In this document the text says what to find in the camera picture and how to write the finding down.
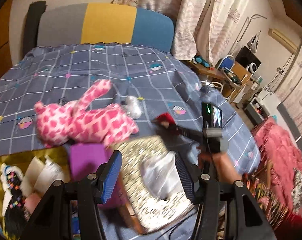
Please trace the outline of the person's right hand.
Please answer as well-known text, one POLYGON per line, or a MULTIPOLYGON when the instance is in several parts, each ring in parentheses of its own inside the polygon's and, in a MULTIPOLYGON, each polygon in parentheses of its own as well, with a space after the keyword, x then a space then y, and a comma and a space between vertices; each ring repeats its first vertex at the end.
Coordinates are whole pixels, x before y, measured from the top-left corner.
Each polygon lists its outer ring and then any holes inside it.
POLYGON ((227 153, 209 154, 202 151, 198 155, 199 168, 203 168, 205 161, 215 165, 219 181, 221 182, 233 184, 235 181, 242 179, 227 153))

